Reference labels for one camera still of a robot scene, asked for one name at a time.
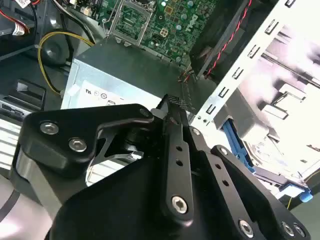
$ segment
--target electronic component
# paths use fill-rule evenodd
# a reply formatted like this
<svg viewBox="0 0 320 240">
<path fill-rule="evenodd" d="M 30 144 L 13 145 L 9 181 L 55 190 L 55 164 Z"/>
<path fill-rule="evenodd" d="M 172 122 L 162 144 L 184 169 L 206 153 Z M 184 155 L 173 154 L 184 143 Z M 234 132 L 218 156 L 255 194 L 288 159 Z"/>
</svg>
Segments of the electronic component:
<svg viewBox="0 0 320 240">
<path fill-rule="evenodd" d="M 181 20 L 187 20 L 188 16 L 187 14 L 182 14 L 181 15 Z"/>
<path fill-rule="evenodd" d="M 160 35 L 165 38 L 166 36 L 168 36 L 168 30 L 165 28 L 162 28 L 160 31 Z"/>
<path fill-rule="evenodd" d="M 194 6 L 194 2 L 188 1 L 187 5 L 188 5 L 188 8 L 192 8 Z"/>
<path fill-rule="evenodd" d="M 182 68 L 190 64 L 188 53 L 217 4 L 217 0 L 101 0 L 97 4 L 90 0 L 77 1 L 76 10 L 94 18 L 103 26 L 106 24 L 109 34 L 140 46 L 149 53 L 163 56 L 167 61 L 177 62 L 176 58 L 179 57 L 179 66 Z M 205 14 L 201 14 L 200 10 L 205 10 Z"/>
<path fill-rule="evenodd" d="M 166 6 L 165 9 L 164 9 L 164 12 L 168 15 L 171 15 L 173 13 L 173 8 L 170 7 L 170 6 Z"/>
<path fill-rule="evenodd" d="M 92 16 L 92 10 L 89 6 L 86 7 L 81 7 L 80 12 L 83 13 L 84 15 L 91 17 Z"/>
</svg>

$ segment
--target yellow cable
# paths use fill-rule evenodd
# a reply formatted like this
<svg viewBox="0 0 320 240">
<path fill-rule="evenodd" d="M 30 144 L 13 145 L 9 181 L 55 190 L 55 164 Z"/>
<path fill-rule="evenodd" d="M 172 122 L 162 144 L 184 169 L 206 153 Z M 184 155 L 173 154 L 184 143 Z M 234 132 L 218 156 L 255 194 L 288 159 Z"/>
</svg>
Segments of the yellow cable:
<svg viewBox="0 0 320 240">
<path fill-rule="evenodd" d="M 46 73 L 45 73 L 45 68 L 44 68 L 44 65 L 42 63 L 42 59 L 41 59 L 41 49 L 43 47 L 43 44 L 45 43 L 46 40 L 48 40 L 49 38 L 51 38 L 52 36 L 54 35 L 59 35 L 59 34 L 63 34 L 63 35 L 68 35 L 68 36 L 71 36 L 71 37 L 74 37 L 76 39 L 79 39 L 83 42 L 85 42 L 87 45 L 89 45 L 90 47 L 94 46 L 94 44 L 92 42 L 90 42 L 89 40 L 85 39 L 84 37 L 82 36 L 79 36 L 77 34 L 74 34 L 74 33 L 71 33 L 71 32 L 66 32 L 66 31 L 54 31 L 54 32 L 49 32 L 47 33 L 46 35 L 43 36 L 43 38 L 40 40 L 39 42 L 39 45 L 38 45 L 38 63 L 39 63 L 39 66 L 40 66 L 40 69 L 41 69 L 41 72 L 42 72 L 42 75 L 46 81 L 46 83 L 48 84 L 48 86 L 50 87 L 50 89 L 55 93 L 55 94 L 60 94 L 59 92 L 57 92 L 53 86 L 50 84 L 49 82 L 49 79 L 47 78 L 46 76 Z"/>
<path fill-rule="evenodd" d="M 309 176 L 309 177 L 305 180 L 305 182 L 308 182 L 313 176 L 317 175 L 318 173 L 320 173 L 320 170 L 319 170 L 319 171 L 316 171 L 314 174 L 312 174 L 311 176 Z M 290 200 L 289 200 L 288 206 L 286 206 L 286 209 L 289 209 L 292 198 L 293 198 L 293 197 L 290 197 Z"/>
</svg>

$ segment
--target black metal bracket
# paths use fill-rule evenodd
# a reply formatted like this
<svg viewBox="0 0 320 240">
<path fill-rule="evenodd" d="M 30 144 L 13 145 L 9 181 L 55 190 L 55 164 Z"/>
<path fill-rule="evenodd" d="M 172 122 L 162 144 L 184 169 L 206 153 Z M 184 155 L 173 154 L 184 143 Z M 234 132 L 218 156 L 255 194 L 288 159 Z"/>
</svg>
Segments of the black metal bracket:
<svg viewBox="0 0 320 240">
<path fill-rule="evenodd" d="M 266 239 L 311 239 L 303 224 L 230 151 L 216 145 L 211 153 L 223 161 L 250 218 Z"/>
<path fill-rule="evenodd" d="M 177 104 L 167 98 L 158 109 L 166 112 L 163 120 L 138 104 L 26 118 L 12 168 L 29 181 L 55 218 L 53 238 L 311 239 L 231 152 L 206 145 Z M 137 142 L 144 155 L 86 187 L 88 165 L 105 157 L 104 152 L 96 154 L 102 130 L 109 138 L 104 152 L 122 150 L 118 141 L 125 135 L 131 142 L 143 139 Z M 82 142 L 70 146 L 75 138 Z"/>
<path fill-rule="evenodd" d="M 191 180 L 189 145 L 183 140 L 183 119 L 175 103 L 167 102 L 168 114 L 164 120 L 165 148 L 161 194 L 162 213 L 180 227 L 188 227 L 194 218 L 194 200 Z"/>
<path fill-rule="evenodd" d="M 25 118 L 18 142 L 30 159 L 74 178 L 83 174 L 95 157 L 101 130 L 149 124 L 153 119 L 138 104 L 37 112 Z"/>
</svg>

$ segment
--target bolt hole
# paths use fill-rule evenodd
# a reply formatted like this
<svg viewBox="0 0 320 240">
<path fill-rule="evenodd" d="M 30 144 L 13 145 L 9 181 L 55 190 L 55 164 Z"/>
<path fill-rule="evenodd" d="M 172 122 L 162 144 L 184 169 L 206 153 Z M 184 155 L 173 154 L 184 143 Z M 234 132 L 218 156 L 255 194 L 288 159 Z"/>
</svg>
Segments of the bolt hole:
<svg viewBox="0 0 320 240">
<path fill-rule="evenodd" d="M 245 230 L 247 233 L 250 232 L 250 228 L 249 228 L 248 226 L 244 225 L 243 228 L 244 228 L 244 230 Z"/>
<path fill-rule="evenodd" d="M 176 161 L 175 161 L 175 163 L 178 165 L 178 166 L 180 166 L 180 167 L 182 167 L 184 164 L 182 163 L 182 161 L 180 161 L 179 159 L 177 159 Z"/>
<path fill-rule="evenodd" d="M 223 183 L 225 186 L 229 187 L 229 183 L 228 183 L 226 180 L 223 180 L 222 183 Z"/>
</svg>

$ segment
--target silver screw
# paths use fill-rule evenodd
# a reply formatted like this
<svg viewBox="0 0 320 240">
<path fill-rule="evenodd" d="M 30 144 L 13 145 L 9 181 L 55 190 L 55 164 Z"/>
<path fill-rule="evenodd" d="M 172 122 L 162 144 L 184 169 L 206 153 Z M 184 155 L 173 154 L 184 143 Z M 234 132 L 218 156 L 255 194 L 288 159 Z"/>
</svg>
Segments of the silver screw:
<svg viewBox="0 0 320 240">
<path fill-rule="evenodd" d="M 198 136 L 200 135 L 199 130 L 196 129 L 196 128 L 193 128 L 193 129 L 192 129 L 192 132 L 194 132 L 195 135 L 198 135 Z"/>
<path fill-rule="evenodd" d="M 87 149 L 87 144 L 80 138 L 73 138 L 69 141 L 69 148 L 77 153 L 82 153 Z"/>
<path fill-rule="evenodd" d="M 239 227 L 241 231 L 250 239 L 254 237 L 254 231 L 252 230 L 251 226 L 249 223 L 247 223 L 245 220 L 240 220 L 239 221 Z"/>
<path fill-rule="evenodd" d="M 143 116 L 145 116 L 145 117 L 148 117 L 148 116 L 149 116 L 149 113 L 148 113 L 145 109 L 143 109 L 143 108 L 140 108 L 140 113 L 141 113 Z"/>
<path fill-rule="evenodd" d="M 171 200 L 174 209 L 180 213 L 185 214 L 187 212 L 188 206 L 186 201 L 180 196 L 174 196 Z"/>
<path fill-rule="evenodd" d="M 224 148 L 221 147 L 220 150 L 221 150 L 221 152 L 222 152 L 224 155 L 228 155 L 227 150 L 225 150 Z"/>
<path fill-rule="evenodd" d="M 295 228 L 295 230 L 302 236 L 302 237 L 305 237 L 306 236 L 306 234 L 305 234 L 305 232 L 301 229 L 301 227 L 299 227 L 297 224 L 293 224 L 293 226 L 294 226 L 294 228 Z"/>
<path fill-rule="evenodd" d="M 293 237 L 295 235 L 294 231 L 292 230 L 292 228 L 286 224 L 284 221 L 282 222 L 282 227 L 284 229 L 284 231 L 290 235 L 291 237 Z"/>
<path fill-rule="evenodd" d="M 55 135 L 59 132 L 59 127 L 53 122 L 43 122 L 40 125 L 40 130 L 44 134 Z"/>
</svg>

